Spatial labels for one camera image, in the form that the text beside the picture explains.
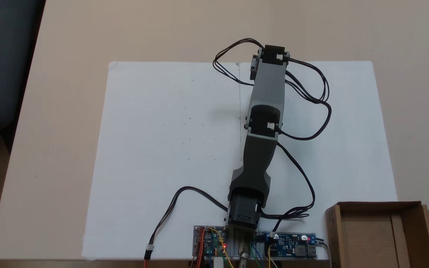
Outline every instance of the white paper sheet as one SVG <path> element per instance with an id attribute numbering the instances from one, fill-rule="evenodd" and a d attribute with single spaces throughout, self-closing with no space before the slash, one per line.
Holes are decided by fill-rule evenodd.
<path id="1" fill-rule="evenodd" d="M 315 188 L 310 217 L 284 221 L 279 231 L 327 238 L 324 212 L 338 201 L 397 200 L 375 76 L 370 62 L 315 62 L 331 85 L 332 119 L 312 141 L 283 144 Z M 248 81 L 249 63 L 224 63 Z M 288 66 L 314 96 L 321 80 Z M 199 187 L 228 205 L 232 171 L 244 147 L 251 88 L 216 72 L 211 63 L 111 63 L 94 168 L 82 256 L 141 259 L 176 190 Z M 283 130 L 307 136 L 327 109 L 286 87 Z M 276 149 L 266 213 L 307 205 L 300 172 Z M 192 257 L 193 225 L 223 225 L 225 212 L 197 193 L 182 193 L 158 232 L 152 259 Z M 275 221 L 262 219 L 261 230 Z M 319 250 L 319 258 L 327 255 Z"/>

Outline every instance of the red wire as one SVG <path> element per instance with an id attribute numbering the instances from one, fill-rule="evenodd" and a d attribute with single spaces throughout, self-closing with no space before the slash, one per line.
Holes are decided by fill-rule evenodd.
<path id="1" fill-rule="evenodd" d="M 204 227 L 203 230 L 200 231 L 200 251 L 198 252 L 198 259 L 196 260 L 196 268 L 200 268 L 201 258 L 203 257 L 203 244 L 204 244 Z"/>

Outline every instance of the cardboard box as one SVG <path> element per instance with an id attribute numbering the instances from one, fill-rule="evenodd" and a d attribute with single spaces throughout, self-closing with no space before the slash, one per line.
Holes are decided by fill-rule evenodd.
<path id="1" fill-rule="evenodd" d="M 339 202 L 325 215 L 333 268 L 429 268 L 421 202 Z"/>

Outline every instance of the circuit board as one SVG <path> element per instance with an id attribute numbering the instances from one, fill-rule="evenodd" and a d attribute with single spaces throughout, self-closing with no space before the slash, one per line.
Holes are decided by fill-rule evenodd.
<path id="1" fill-rule="evenodd" d="M 193 255 L 198 255 L 198 251 L 200 248 L 200 233 L 204 230 L 203 236 L 203 254 L 205 256 L 209 256 L 211 254 L 212 257 L 215 256 L 224 256 L 223 254 L 223 246 L 220 243 L 220 239 L 218 233 L 209 230 L 209 228 L 213 228 L 221 234 L 224 243 L 228 240 L 228 229 L 222 226 L 194 226 L 193 227 Z"/>
<path id="2" fill-rule="evenodd" d="M 268 253 L 271 258 L 316 258 L 315 234 L 276 233 L 274 239 L 264 244 L 264 256 Z"/>

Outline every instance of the yellow wire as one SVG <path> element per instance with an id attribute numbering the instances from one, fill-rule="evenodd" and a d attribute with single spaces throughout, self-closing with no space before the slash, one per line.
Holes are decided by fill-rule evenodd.
<path id="1" fill-rule="evenodd" d="M 221 234 L 217 230 L 215 230 L 213 228 L 208 228 L 208 230 L 215 231 L 218 234 L 218 236 L 219 236 L 219 242 L 221 243 L 221 248 L 223 248 L 223 251 L 224 251 L 224 253 L 226 255 L 226 258 L 228 259 L 228 263 L 231 266 L 231 268 L 235 268 L 233 266 L 233 264 L 231 263 L 231 261 L 229 260 L 228 252 L 226 252 L 225 243 L 223 243 L 223 237 L 221 236 Z"/>
<path id="2" fill-rule="evenodd" d="M 267 249 L 267 263 L 269 263 L 269 268 L 271 268 L 271 246 Z"/>

